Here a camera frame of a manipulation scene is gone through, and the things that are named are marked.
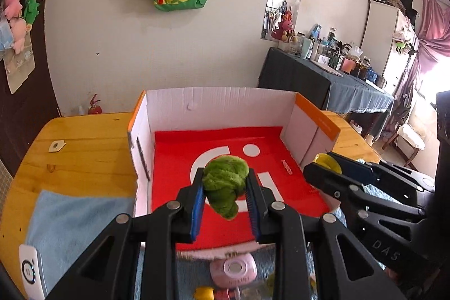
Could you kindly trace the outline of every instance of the white cushion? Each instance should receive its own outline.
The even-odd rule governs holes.
[[[402,138],[404,138],[411,146],[419,150],[425,149],[425,143],[422,138],[407,123],[404,123],[402,126],[400,126],[400,128],[398,129],[398,134]]]

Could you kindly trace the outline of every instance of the pink bunny plush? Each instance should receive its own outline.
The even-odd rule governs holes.
[[[11,32],[14,37],[13,49],[15,54],[20,54],[25,47],[26,20],[23,18],[12,18],[10,20]]]
[[[22,4],[20,0],[4,0],[4,15],[7,20],[13,17],[19,17],[20,11],[22,10]]]

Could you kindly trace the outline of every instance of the fire extinguisher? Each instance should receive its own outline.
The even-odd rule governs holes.
[[[100,100],[95,100],[95,97],[97,96],[97,93],[94,94],[93,98],[91,99],[91,107],[89,108],[89,111],[87,111],[88,114],[101,114],[102,108],[100,106],[97,106],[97,102],[100,102]]]

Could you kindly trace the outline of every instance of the stuffed animal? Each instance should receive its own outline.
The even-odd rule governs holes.
[[[10,20],[11,32],[14,37],[13,49],[15,54],[20,54],[25,47],[26,20],[23,18],[12,18]]]
[[[39,14],[39,11],[37,10],[39,5],[40,3],[36,2],[36,0],[26,0],[26,7],[25,11],[23,12],[23,17],[26,20],[27,24],[33,24],[34,20]]]
[[[8,21],[13,17],[20,16],[20,11],[22,10],[20,0],[4,0],[4,7],[4,15]]]
[[[203,188],[209,205],[227,220],[238,214],[236,199],[245,192],[248,172],[247,162],[233,155],[219,156],[203,170]]]
[[[294,31],[294,24],[292,23],[292,13],[287,11],[281,16],[281,21],[278,23],[278,28],[272,31],[271,36],[274,39],[287,42]]]

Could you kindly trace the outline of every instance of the blue towel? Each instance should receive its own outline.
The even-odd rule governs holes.
[[[69,197],[42,191],[28,226],[26,244],[40,252],[47,291],[56,285],[80,254],[118,214],[133,212],[134,199],[110,197]],[[274,271],[273,247],[253,254],[258,279]],[[140,298],[143,251],[136,273],[136,300]],[[177,260],[180,300],[192,300],[198,286],[213,286],[209,261]]]

